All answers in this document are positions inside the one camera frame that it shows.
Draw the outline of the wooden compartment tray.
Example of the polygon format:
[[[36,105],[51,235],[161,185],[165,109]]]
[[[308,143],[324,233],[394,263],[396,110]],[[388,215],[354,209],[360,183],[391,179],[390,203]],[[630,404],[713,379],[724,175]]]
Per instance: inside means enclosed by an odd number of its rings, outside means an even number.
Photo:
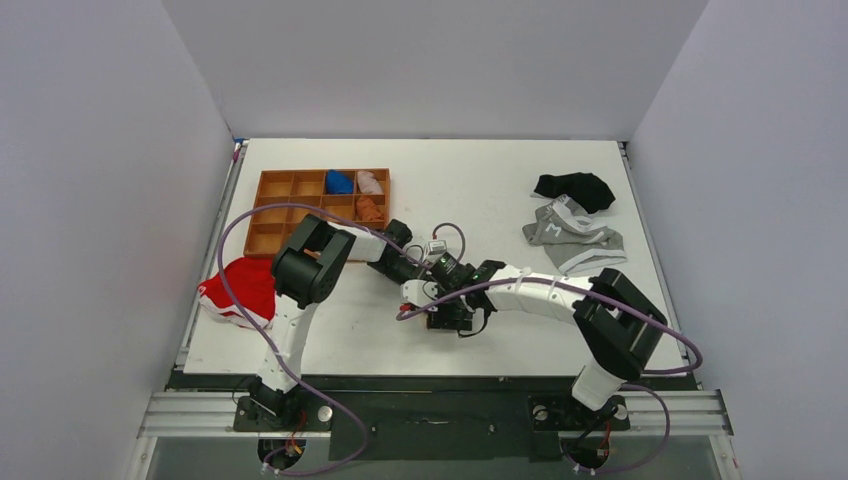
[[[326,172],[343,172],[354,182],[351,195],[328,195],[325,188]],[[252,216],[247,227],[243,255],[248,258],[272,258],[294,232],[313,207],[321,209],[319,215],[328,214],[351,220],[371,229],[383,229],[389,221],[391,175],[387,168],[360,169],[371,171],[384,189],[383,195],[361,194],[357,185],[356,169],[317,170],[266,170],[259,176],[254,205],[262,207],[275,203],[297,203],[297,208],[274,208]],[[385,221],[363,222],[355,209],[360,196],[370,197],[385,216]]]

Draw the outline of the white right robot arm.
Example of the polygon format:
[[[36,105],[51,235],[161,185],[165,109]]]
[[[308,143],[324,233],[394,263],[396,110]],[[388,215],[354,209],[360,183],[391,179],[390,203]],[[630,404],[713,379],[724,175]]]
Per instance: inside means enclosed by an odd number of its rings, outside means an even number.
[[[668,326],[655,305],[612,268],[574,285],[501,261],[474,267],[444,254],[428,278],[453,312],[517,311],[575,326],[591,354],[563,402],[566,418],[578,427],[592,425],[623,384],[640,379]]]

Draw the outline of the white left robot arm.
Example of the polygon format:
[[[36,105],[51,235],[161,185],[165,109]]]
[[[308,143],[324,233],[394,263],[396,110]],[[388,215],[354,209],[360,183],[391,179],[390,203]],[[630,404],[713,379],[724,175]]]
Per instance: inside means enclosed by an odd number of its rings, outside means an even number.
[[[271,321],[272,344],[249,387],[260,418],[272,429],[285,430],[297,420],[296,389],[309,329],[346,262],[364,262],[401,285],[423,271],[403,252],[412,239],[410,228],[396,219],[367,231],[308,214],[296,226],[271,262],[279,313]]]

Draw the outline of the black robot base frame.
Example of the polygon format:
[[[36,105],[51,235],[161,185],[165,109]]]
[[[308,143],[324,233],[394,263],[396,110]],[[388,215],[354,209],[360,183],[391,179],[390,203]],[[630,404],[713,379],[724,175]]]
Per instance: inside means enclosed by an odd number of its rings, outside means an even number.
[[[658,436],[694,430],[709,403],[691,376],[648,378],[599,412],[568,394],[570,379],[320,377],[324,398],[299,391],[285,418],[249,395],[249,380],[180,381],[155,395],[141,430],[158,437],[253,439],[260,458],[291,466],[329,444],[329,458],[605,461],[613,433]]]

